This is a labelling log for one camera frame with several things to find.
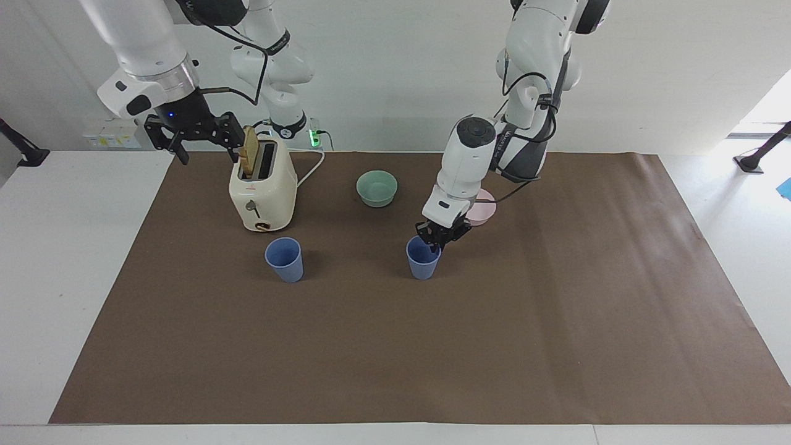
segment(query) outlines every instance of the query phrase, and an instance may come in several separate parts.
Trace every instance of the black stand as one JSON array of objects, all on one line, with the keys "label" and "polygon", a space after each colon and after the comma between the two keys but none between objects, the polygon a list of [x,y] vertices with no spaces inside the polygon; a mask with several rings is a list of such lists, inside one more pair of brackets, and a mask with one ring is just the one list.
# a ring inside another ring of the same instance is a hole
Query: black stand
[{"label": "black stand", "polygon": [[774,136],[769,138],[769,140],[766,141],[766,143],[763,144],[763,146],[759,148],[754,154],[751,154],[750,156],[736,156],[733,160],[736,161],[736,164],[745,173],[761,174],[763,173],[763,170],[761,170],[761,167],[759,167],[759,163],[761,162],[761,159],[790,135],[791,135],[791,122],[788,122],[780,131],[778,131],[777,133],[775,133]]},{"label": "black stand", "polygon": [[0,119],[0,132],[22,153],[22,160],[17,163],[20,167],[38,167],[50,154],[49,150],[40,149],[6,124],[3,119]]}]

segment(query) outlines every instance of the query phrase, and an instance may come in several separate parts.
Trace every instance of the power cord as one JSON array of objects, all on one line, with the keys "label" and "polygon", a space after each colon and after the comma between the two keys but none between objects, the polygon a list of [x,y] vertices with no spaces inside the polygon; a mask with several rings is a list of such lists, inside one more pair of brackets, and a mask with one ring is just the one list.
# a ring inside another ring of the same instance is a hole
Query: power cord
[{"label": "power cord", "polygon": [[518,192],[519,192],[519,191],[520,191],[522,188],[525,188],[525,187],[527,187],[527,186],[528,186],[528,184],[531,184],[532,182],[536,182],[536,181],[538,181],[539,179],[541,179],[541,177],[534,177],[534,178],[532,178],[532,179],[528,179],[528,180],[526,180],[526,181],[525,181],[525,182],[524,182],[522,185],[520,185],[519,187],[515,188],[515,189],[513,190],[513,192],[509,193],[508,195],[505,195],[505,196],[503,196],[503,197],[502,197],[502,198],[500,198],[499,200],[494,200],[494,201],[492,201],[492,200],[475,200],[475,203],[499,204],[499,203],[501,203],[501,202],[503,202],[503,201],[507,200],[507,199],[508,199],[508,198],[510,198],[511,196],[514,196],[514,195],[516,195],[516,194],[517,194],[517,193],[518,193]]},{"label": "power cord", "polygon": [[[262,123],[263,123],[263,121],[261,121],[261,122],[257,123],[256,125],[254,125],[254,127],[255,127],[255,126],[258,126],[258,125],[260,125],[260,124],[262,124]],[[257,135],[257,136],[261,136],[261,135],[269,135],[269,132],[268,132],[268,131],[259,131],[259,132],[257,132],[255,135]],[[316,172],[316,170],[318,170],[318,169],[319,169],[319,167],[321,167],[321,165],[322,165],[322,164],[324,164],[324,159],[327,157],[327,154],[324,152],[324,150],[322,150],[322,149],[320,149],[320,148],[319,148],[319,149],[316,149],[316,150],[302,150],[301,148],[289,148],[289,149],[288,149],[288,151],[295,151],[295,152],[298,152],[298,153],[319,153],[319,154],[321,154],[321,159],[319,159],[319,161],[318,161],[318,162],[317,162],[317,163],[316,163],[316,164],[313,166],[313,168],[312,168],[312,169],[310,169],[310,171],[309,171],[309,172],[307,172],[307,174],[305,174],[305,176],[304,176],[304,177],[302,177],[302,179],[300,179],[300,180],[297,182],[297,188],[299,188],[299,187],[300,187],[300,185],[302,185],[302,184],[303,184],[303,183],[304,183],[306,180],[308,180],[308,178],[309,178],[309,177],[310,177],[310,176],[311,176],[311,175],[312,175],[314,172]]]},{"label": "power cord", "polygon": [[313,166],[313,168],[310,169],[310,171],[307,174],[305,174],[305,176],[302,177],[302,179],[300,179],[299,182],[297,182],[297,188],[299,188],[306,180],[308,180],[308,178],[316,170],[319,169],[319,167],[321,167],[322,164],[324,164],[324,159],[327,157],[327,154],[324,153],[324,150],[321,150],[321,149],[318,149],[318,150],[302,150],[302,149],[299,149],[299,148],[289,148],[289,151],[296,151],[298,153],[321,153],[321,159],[319,159],[319,161]]},{"label": "power cord", "polygon": [[502,106],[500,107],[500,109],[499,109],[499,110],[497,110],[497,112],[494,114],[494,116],[493,116],[493,117],[497,117],[497,115],[498,115],[498,114],[500,114],[500,112],[501,112],[501,111],[502,111],[502,110],[505,108],[505,106],[506,106],[507,104],[508,104],[508,99],[505,99],[505,102],[503,102],[503,103],[502,103]]},{"label": "power cord", "polygon": [[231,31],[233,31],[233,33],[234,33],[234,34],[236,34],[237,36],[239,36],[239,37],[243,37],[243,38],[245,38],[245,39],[247,39],[247,40],[252,40],[250,37],[247,37],[246,35],[244,35],[244,34],[242,34],[241,32],[239,32],[239,30],[238,30],[238,29],[236,29],[236,28],[234,28],[233,26],[229,26],[228,28],[230,28],[230,29],[231,29]]},{"label": "power cord", "polygon": [[511,84],[510,87],[508,87],[508,89],[505,89],[505,80],[508,78],[508,65],[509,65],[509,59],[508,59],[508,56],[506,55],[505,56],[505,73],[503,73],[503,75],[502,75],[502,95],[503,96],[508,96],[509,94],[511,94],[511,90],[513,90],[513,88],[515,86],[517,86],[517,83],[522,82],[522,79],[526,79],[526,78],[530,78],[530,77],[536,77],[536,78],[543,79],[547,83],[547,88],[549,89],[549,94],[552,94],[552,88],[549,85],[549,79],[547,79],[547,76],[545,76],[545,75],[543,75],[541,73],[535,72],[535,71],[527,73],[527,74],[522,74],[521,76],[519,76],[519,78],[516,81],[514,81],[514,83]]},{"label": "power cord", "polygon": [[528,137],[525,137],[525,136],[522,136],[522,135],[517,135],[516,133],[514,133],[513,137],[517,138],[517,139],[522,139],[523,141],[527,141],[529,143],[545,143],[545,142],[549,142],[550,139],[554,138],[554,135],[558,132],[558,118],[556,116],[556,114],[558,112],[558,107],[556,107],[554,105],[548,105],[548,108],[549,108],[549,112],[548,112],[549,119],[550,119],[550,122],[552,123],[552,131],[550,132],[550,134],[546,138],[544,138],[544,139],[532,139],[532,138],[528,138]]},{"label": "power cord", "polygon": [[327,136],[329,136],[330,137],[330,148],[332,148],[332,151],[335,151],[335,144],[332,142],[332,135],[330,134],[329,131],[327,131],[327,130],[319,130],[319,131],[316,132],[316,134],[317,135],[327,135]]},{"label": "power cord", "polygon": [[261,119],[261,120],[259,120],[258,122],[256,122],[255,124],[253,124],[253,125],[252,125],[252,127],[253,127],[253,128],[258,128],[258,127],[260,127],[261,125],[272,125],[272,120],[271,120],[271,119],[269,119],[268,117],[267,117],[266,119]]},{"label": "power cord", "polygon": [[[263,86],[263,78],[266,75],[267,65],[269,64],[269,55],[267,54],[267,50],[263,49],[259,45],[254,44],[254,43],[252,43],[250,41],[247,41],[245,39],[241,39],[240,37],[234,36],[233,34],[229,34],[229,33],[223,31],[222,29],[219,29],[218,27],[216,27],[214,25],[210,25],[205,20],[203,20],[203,17],[200,17],[197,13],[195,13],[195,11],[193,11],[191,13],[191,15],[201,25],[206,26],[208,29],[211,29],[212,31],[216,32],[217,34],[225,36],[225,37],[233,40],[234,42],[243,44],[244,46],[248,46],[250,48],[253,48],[253,49],[256,49],[258,51],[261,51],[261,54],[263,54],[263,65],[261,66],[261,75],[258,77],[258,86],[255,89],[255,99],[253,99],[252,97],[249,97],[245,93],[242,93],[238,89],[230,88],[228,86],[221,86],[221,87],[217,87],[217,88],[200,89],[201,93],[203,93],[203,94],[233,93],[233,94],[236,94],[237,96],[243,97],[245,100],[250,102],[254,107],[258,106],[258,101],[259,101],[259,99],[261,97],[261,87]],[[239,33],[236,29],[234,29],[234,32],[238,33],[241,36],[241,33]]]}]

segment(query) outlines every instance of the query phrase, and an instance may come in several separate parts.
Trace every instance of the electrical outlet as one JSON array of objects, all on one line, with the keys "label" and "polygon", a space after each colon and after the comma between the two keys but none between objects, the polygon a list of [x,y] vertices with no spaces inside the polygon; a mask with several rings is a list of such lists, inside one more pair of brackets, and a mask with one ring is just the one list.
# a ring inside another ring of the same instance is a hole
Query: electrical outlet
[{"label": "electrical outlet", "polygon": [[106,120],[89,125],[82,133],[92,148],[130,148],[152,150],[148,135],[133,120]]},{"label": "electrical outlet", "polygon": [[310,129],[308,130],[308,134],[310,135],[310,145],[316,149],[321,148],[321,135],[318,134],[320,129],[321,127],[319,127],[319,120],[315,117],[310,118]]}]

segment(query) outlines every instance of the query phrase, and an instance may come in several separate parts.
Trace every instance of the brown paper mat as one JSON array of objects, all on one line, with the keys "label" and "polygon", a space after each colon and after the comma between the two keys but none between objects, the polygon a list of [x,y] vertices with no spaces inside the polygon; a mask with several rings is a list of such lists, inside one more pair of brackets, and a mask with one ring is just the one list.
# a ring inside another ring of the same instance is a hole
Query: brown paper mat
[{"label": "brown paper mat", "polygon": [[[659,158],[551,154],[421,283],[404,246],[439,164],[328,154],[276,235],[242,227],[226,154],[172,165],[51,422],[791,423]],[[390,207],[359,202],[370,169],[398,178]],[[305,250],[299,284],[263,261],[278,236]]]}]

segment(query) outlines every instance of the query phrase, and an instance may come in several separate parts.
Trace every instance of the white wall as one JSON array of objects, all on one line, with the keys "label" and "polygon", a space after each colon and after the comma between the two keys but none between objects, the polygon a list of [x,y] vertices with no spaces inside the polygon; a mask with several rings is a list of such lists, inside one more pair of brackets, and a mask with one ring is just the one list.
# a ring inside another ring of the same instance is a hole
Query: white wall
[{"label": "white wall", "polygon": [[791,71],[761,99],[743,123],[784,123],[791,120]]},{"label": "white wall", "polygon": [[[577,38],[584,77],[564,96],[554,150],[709,150],[791,68],[778,57],[791,40],[779,13],[787,0],[613,3],[606,26]],[[506,0],[277,7],[314,55],[317,76],[300,91],[339,149],[441,150],[458,118],[501,104],[494,60],[510,23]],[[82,122],[106,116],[93,90],[115,70],[112,52],[76,0],[0,8],[0,116],[40,145],[82,147]],[[202,62],[203,86],[250,89],[228,65],[234,43],[188,26],[178,35]],[[233,96],[210,102],[247,123],[267,115]]]}]

